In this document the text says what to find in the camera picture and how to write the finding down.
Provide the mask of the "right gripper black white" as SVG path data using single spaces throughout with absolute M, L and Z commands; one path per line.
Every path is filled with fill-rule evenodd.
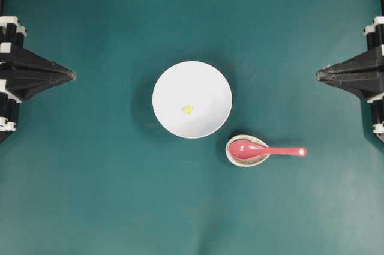
M 342 63 L 320 69 L 318 82 L 342 89 L 371 106 L 372 132 L 383 143 L 383 16 L 377 16 L 364 28 L 367 51 Z M 335 75 L 366 73 L 373 77 Z

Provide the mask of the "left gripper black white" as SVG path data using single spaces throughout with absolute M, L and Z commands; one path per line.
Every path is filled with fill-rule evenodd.
M 17 130 L 23 101 L 76 78 L 73 71 L 24 49 L 26 35 L 18 17 L 1 16 L 1 143 Z

